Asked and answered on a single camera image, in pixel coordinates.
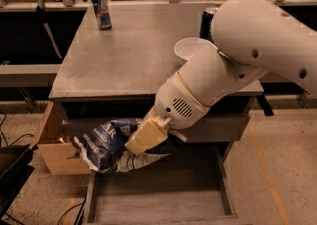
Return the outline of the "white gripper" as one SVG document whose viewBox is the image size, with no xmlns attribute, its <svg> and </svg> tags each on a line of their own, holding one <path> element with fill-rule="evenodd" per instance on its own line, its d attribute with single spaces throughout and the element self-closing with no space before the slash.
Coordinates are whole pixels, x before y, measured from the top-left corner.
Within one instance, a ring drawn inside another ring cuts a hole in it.
<svg viewBox="0 0 317 225">
<path fill-rule="evenodd" d="M 145 116 L 146 120 L 131 135 L 125 147 L 134 155 L 140 155 L 164 142 L 168 137 L 169 127 L 189 128 L 208 111 L 209 107 L 193 96 L 177 72 L 158 90 L 154 105 Z"/>
</svg>

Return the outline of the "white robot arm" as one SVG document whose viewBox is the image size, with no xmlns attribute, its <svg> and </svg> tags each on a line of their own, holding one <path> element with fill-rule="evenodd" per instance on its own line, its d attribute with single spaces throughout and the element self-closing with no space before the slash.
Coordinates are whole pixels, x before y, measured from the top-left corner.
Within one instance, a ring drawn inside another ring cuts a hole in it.
<svg viewBox="0 0 317 225">
<path fill-rule="evenodd" d="M 211 21 L 212 40 L 158 90 L 125 144 L 135 155 L 168 132 L 191 127 L 210 107 L 265 74 L 317 95 L 317 32 L 267 0 L 227 0 Z"/>
</svg>

